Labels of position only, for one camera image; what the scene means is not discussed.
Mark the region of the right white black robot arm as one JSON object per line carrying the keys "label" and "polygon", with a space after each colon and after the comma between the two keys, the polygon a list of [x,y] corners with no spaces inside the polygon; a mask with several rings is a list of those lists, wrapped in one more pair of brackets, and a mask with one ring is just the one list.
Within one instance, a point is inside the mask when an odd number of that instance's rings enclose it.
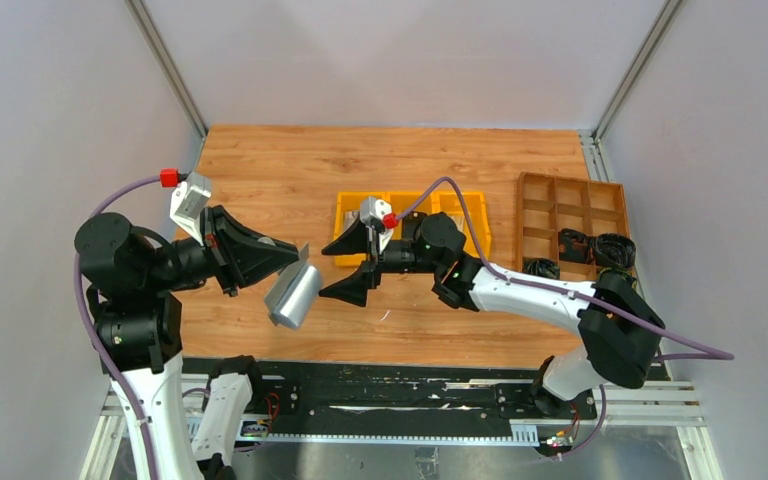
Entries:
{"label": "right white black robot arm", "polygon": [[577,334],[581,346],[547,358],[531,384],[530,401],[544,417],[605,383],[643,386],[661,340],[653,330],[664,323],[622,275],[563,282],[502,269],[467,253],[464,233],[444,213],[422,214],[408,231],[391,240],[380,221],[355,219],[322,253],[364,259],[320,296],[363,307],[385,274],[430,274],[433,293],[453,309],[521,315]]}

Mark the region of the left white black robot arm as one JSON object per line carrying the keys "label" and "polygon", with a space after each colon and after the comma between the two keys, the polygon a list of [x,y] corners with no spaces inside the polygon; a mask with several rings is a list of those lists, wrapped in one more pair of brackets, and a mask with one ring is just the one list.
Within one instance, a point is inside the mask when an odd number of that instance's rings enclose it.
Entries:
{"label": "left white black robot arm", "polygon": [[223,207],[204,209],[200,239],[168,241],[116,212],[77,231],[77,298],[124,413],[141,479],[232,479],[240,423],[266,400],[257,361],[216,363],[196,432],[182,389],[182,305],[177,293],[215,279],[235,296],[299,257],[296,246],[264,236]]}

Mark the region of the yellow plastic bin row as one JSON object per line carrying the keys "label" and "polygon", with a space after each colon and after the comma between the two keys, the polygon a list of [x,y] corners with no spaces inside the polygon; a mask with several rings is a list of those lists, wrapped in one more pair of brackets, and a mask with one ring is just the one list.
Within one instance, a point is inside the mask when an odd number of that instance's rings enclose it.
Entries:
{"label": "yellow plastic bin row", "polygon": [[[336,213],[333,239],[336,240],[358,217],[362,202],[372,196],[388,202],[394,214],[408,208],[421,194],[420,191],[341,191],[336,197]],[[483,192],[464,191],[467,211],[473,222],[478,244],[485,256],[490,258],[492,235],[487,215],[486,200]],[[456,225],[456,228],[466,236],[464,250],[477,257],[477,248],[468,231],[464,211],[457,195],[452,190],[437,189],[427,197],[400,225],[394,230],[393,240],[411,239],[412,231],[419,225],[424,215],[446,213]]]}

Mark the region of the dark rolled tie front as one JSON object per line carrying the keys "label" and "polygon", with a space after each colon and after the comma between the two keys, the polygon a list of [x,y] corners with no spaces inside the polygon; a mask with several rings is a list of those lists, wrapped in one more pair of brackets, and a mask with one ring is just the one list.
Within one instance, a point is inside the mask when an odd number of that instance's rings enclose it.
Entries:
{"label": "dark rolled tie front", "polygon": [[523,262],[522,272],[528,275],[559,280],[560,267],[549,258],[529,258]]}

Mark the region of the wooden compartment tray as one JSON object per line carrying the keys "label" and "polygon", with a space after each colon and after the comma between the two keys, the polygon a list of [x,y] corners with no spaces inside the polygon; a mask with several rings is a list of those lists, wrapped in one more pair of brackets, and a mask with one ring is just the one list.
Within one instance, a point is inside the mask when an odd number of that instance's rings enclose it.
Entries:
{"label": "wooden compartment tray", "polygon": [[638,247],[621,185],[523,172],[516,204],[515,260],[522,272],[592,283],[615,273],[637,287]]}

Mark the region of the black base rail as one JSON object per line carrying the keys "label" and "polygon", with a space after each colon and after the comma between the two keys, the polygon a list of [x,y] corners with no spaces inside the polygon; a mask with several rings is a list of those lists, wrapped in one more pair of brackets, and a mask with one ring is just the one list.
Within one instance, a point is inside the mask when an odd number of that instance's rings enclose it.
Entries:
{"label": "black base rail", "polygon": [[260,360],[252,413],[279,404],[282,435],[361,438],[509,436],[514,420],[604,420],[587,390],[545,416],[528,398],[534,369]]}

